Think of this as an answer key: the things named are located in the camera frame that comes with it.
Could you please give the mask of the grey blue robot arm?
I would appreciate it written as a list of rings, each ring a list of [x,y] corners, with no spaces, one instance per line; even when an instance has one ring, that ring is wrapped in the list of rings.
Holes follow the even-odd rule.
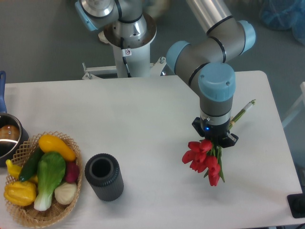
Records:
[[[190,0],[188,4],[207,39],[196,46],[176,42],[167,52],[166,63],[199,96],[200,117],[193,127],[215,145],[231,147],[238,140],[229,129],[236,82],[227,62],[254,45],[255,31],[248,22],[236,21],[222,0]],[[118,77],[150,75],[156,24],[143,11],[141,1],[78,0],[75,8],[88,30],[103,30],[113,48]]]

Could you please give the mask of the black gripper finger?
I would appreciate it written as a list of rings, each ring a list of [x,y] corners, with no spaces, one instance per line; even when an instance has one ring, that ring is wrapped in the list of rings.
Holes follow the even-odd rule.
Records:
[[[218,144],[220,147],[232,147],[235,146],[239,137],[235,134],[227,133],[226,135],[220,137]]]
[[[201,127],[201,119],[200,117],[196,117],[192,122],[193,128],[196,130],[200,137],[204,137],[204,131]]]

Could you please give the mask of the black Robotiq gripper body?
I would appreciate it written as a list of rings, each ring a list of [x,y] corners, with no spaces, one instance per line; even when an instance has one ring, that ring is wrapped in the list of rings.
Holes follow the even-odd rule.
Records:
[[[204,131],[204,137],[207,140],[215,141],[218,143],[218,140],[220,137],[226,135],[229,133],[229,123],[230,123],[230,118],[227,119],[226,122],[220,125],[215,125],[210,123],[210,119],[205,118],[201,119],[201,127]]]

